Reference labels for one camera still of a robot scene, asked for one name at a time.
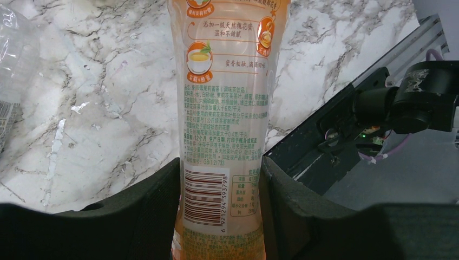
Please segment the tea cup illustration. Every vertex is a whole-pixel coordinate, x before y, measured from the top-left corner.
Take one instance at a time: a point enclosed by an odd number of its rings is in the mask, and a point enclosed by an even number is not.
[[[212,65],[210,44],[202,44],[201,49],[192,49],[188,52],[187,65],[191,73],[201,75],[209,71]]]
[[[261,45],[263,45],[263,47],[265,48],[269,48],[270,45],[271,45],[271,38],[272,38],[272,35],[269,31],[264,31],[262,34],[261,34]]]

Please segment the marble countertop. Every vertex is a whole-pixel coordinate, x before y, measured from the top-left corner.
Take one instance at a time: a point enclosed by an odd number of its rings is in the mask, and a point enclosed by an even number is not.
[[[0,202],[80,210],[178,156],[165,0],[0,3],[38,27],[42,61],[0,156]],[[266,149],[418,25],[411,0],[294,1]]]

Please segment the nutrition facts table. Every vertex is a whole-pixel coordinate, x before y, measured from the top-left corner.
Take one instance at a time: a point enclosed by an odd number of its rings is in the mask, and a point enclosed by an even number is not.
[[[234,175],[231,194],[231,216],[244,217],[255,214],[258,207],[259,170],[247,175]]]

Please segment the orange label graphic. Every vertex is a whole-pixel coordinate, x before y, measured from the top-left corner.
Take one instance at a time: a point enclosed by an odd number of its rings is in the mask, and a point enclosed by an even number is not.
[[[187,15],[191,18],[203,18],[215,11],[211,0],[187,0]]]
[[[212,72],[210,71],[202,75],[195,75],[191,72],[188,72],[187,78],[188,78],[188,81],[193,82],[193,83],[207,83],[213,78],[213,75],[212,75]]]
[[[194,42],[187,51],[188,79],[193,83],[205,83],[212,79],[209,71],[213,62],[210,41]]]
[[[271,17],[264,17],[258,24],[257,52],[262,56],[268,57],[271,53],[274,26],[274,20]]]

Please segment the plastic bottle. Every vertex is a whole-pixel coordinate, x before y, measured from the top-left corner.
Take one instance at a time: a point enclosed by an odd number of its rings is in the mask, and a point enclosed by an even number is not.
[[[16,119],[40,56],[36,28],[27,18],[0,4],[0,151]]]
[[[181,157],[176,260],[265,259],[258,178],[290,0],[168,0]]]

